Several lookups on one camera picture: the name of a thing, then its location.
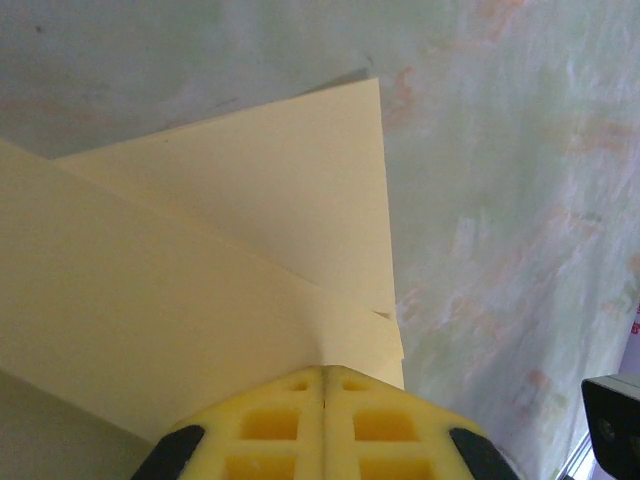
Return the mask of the yellow cloth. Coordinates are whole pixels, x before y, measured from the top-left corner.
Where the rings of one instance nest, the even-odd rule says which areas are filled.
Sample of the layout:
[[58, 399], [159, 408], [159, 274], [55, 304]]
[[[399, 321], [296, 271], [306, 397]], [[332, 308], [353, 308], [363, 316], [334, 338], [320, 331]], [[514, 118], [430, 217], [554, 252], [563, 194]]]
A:
[[0, 138], [1, 373], [151, 440], [402, 359], [376, 80], [55, 161]]

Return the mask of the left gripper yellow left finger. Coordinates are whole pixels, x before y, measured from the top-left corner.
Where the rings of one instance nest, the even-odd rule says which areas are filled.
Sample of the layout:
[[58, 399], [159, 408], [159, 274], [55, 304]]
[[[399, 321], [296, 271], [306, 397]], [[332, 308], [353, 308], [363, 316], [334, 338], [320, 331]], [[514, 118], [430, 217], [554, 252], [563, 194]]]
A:
[[132, 480], [322, 480], [324, 378], [310, 367], [176, 423]]

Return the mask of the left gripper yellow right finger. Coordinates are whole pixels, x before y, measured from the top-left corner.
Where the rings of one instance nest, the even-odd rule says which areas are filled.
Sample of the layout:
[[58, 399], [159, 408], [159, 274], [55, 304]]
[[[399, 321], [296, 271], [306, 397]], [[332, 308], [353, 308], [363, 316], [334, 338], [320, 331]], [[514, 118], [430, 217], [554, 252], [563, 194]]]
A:
[[347, 367], [324, 382], [326, 480], [520, 480], [475, 422]]

